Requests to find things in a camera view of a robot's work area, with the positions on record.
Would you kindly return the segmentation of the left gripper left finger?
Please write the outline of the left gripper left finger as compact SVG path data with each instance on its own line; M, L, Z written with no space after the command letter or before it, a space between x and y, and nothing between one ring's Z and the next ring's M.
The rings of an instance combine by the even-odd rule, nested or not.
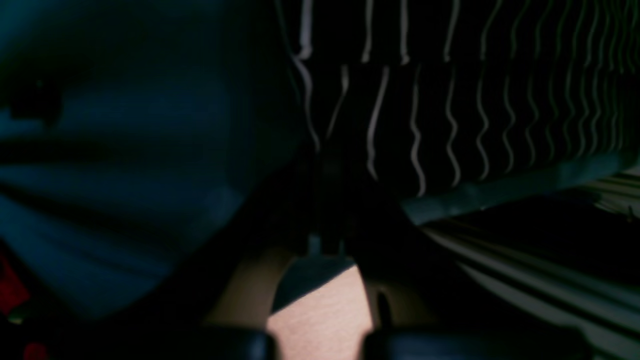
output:
M55 333L55 360L276 360L266 330L282 274L307 250L323 155L301 153L142 299Z

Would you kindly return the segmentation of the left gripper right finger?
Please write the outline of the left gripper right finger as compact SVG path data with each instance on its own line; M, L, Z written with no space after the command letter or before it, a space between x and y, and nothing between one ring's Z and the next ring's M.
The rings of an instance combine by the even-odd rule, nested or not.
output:
M578 330L551 325L482 288L451 250L342 150L325 152L325 253L354 260L374 331L366 360L589 360Z

